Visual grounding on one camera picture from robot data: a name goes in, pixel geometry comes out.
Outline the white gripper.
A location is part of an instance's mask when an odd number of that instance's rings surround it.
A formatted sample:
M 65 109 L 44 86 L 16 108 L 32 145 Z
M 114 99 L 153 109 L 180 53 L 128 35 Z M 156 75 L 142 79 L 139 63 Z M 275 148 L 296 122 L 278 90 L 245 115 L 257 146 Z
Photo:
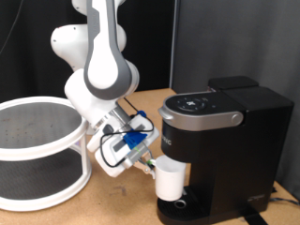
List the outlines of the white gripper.
M 132 166 L 155 176 L 155 160 L 149 146 L 158 135 L 155 127 L 103 135 L 96 151 L 97 162 L 111 177 L 117 177 Z

